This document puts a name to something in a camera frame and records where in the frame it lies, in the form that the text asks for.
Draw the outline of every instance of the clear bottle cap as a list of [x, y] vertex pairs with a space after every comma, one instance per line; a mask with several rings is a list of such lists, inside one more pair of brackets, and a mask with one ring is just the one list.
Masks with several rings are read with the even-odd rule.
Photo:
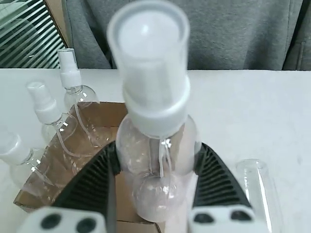
[[186, 120], [189, 34], [186, 14], [163, 0], [132, 2], [108, 25], [126, 107], [134, 125], [146, 135], [172, 135]]
[[0, 126], [0, 159], [12, 165], [21, 164], [27, 159], [30, 148], [26, 147], [20, 136]]
[[61, 118], [62, 113], [57, 107], [56, 100], [42, 82], [31, 82], [27, 89], [34, 102], [35, 113], [43, 124], [52, 124]]
[[60, 49], [57, 52], [60, 62], [60, 78], [62, 86], [66, 89], [81, 86], [82, 78], [77, 66], [74, 49]]

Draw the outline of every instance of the white spray nozzle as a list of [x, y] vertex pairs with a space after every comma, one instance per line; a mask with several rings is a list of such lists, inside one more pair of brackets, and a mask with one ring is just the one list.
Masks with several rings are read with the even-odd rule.
[[44, 83], [31, 82], [27, 85], [27, 89], [33, 99], [35, 113], [41, 123], [52, 124], [59, 120], [62, 113]]
[[66, 89], [81, 86], [81, 73], [78, 69], [74, 49], [58, 50], [58, 58], [60, 62], [60, 78], [62, 85]]
[[30, 148], [26, 147], [16, 133], [0, 126], [0, 159], [8, 164], [21, 164], [29, 156]]
[[111, 19], [107, 38], [120, 75], [129, 116], [149, 136], [170, 136], [187, 118], [190, 24], [164, 0], [140, 0]]

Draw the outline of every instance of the clear plastic bottle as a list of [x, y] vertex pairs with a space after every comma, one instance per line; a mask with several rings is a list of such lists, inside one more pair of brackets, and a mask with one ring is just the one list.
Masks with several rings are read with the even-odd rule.
[[118, 159], [137, 213], [151, 222], [178, 211], [201, 148], [187, 112], [189, 34], [187, 16], [169, 1], [132, 2], [108, 25], [128, 110], [117, 133]]
[[76, 132], [78, 125], [76, 118], [70, 114], [60, 112], [56, 100], [52, 98], [44, 83], [31, 82], [27, 85], [27, 89], [34, 101], [35, 113], [42, 123], [42, 137], [49, 147], [55, 147], [59, 142], [62, 148], [64, 164], [71, 167], [73, 174], [76, 174], [87, 162], [87, 160], [81, 160], [81, 158], [91, 157], [92, 155], [93, 147], [89, 143], [87, 135], [79, 135], [79, 137], [82, 137], [79, 140], [83, 141], [84, 144], [80, 152], [76, 153], [73, 150], [74, 148], [69, 147], [67, 144], [69, 138]]
[[60, 77], [66, 90], [64, 102], [68, 111], [73, 107], [78, 121], [95, 147], [105, 146], [111, 139], [111, 131], [101, 126], [100, 114], [88, 114], [100, 110], [100, 102], [95, 91], [89, 86], [82, 85], [82, 78], [75, 61], [74, 49], [58, 50], [60, 61]]
[[5, 127], [0, 127], [0, 159], [10, 166], [13, 183], [45, 205], [51, 204], [69, 182], [65, 178], [68, 171], [58, 160], [46, 157], [43, 149], [25, 146], [18, 134]]
[[201, 148], [193, 119], [163, 139], [144, 135], [127, 115], [118, 130], [116, 148], [122, 171], [132, 190], [137, 213], [163, 222], [185, 199], [193, 175], [195, 154]]

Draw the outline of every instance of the white tabletop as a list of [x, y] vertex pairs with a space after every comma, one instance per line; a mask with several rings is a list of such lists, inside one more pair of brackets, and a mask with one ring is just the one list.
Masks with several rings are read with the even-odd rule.
[[[122, 102], [115, 70], [82, 70], [82, 75], [100, 100]], [[232, 170], [241, 159], [264, 160], [276, 182], [284, 233], [310, 232], [311, 72], [189, 71], [189, 76], [189, 112], [202, 141]], [[25, 89], [31, 80], [44, 80], [63, 107], [58, 70], [0, 69], [0, 124], [41, 147], [40, 124]], [[3, 163], [0, 182], [1, 232], [14, 233], [26, 214], [12, 203], [17, 189]], [[167, 224], [167, 232], [175, 221]]]

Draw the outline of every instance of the window blinds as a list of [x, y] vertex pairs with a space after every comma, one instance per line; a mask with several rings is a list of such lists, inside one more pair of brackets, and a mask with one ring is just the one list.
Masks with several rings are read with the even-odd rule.
[[61, 48], [42, 0], [0, 0], [0, 68], [58, 68]]

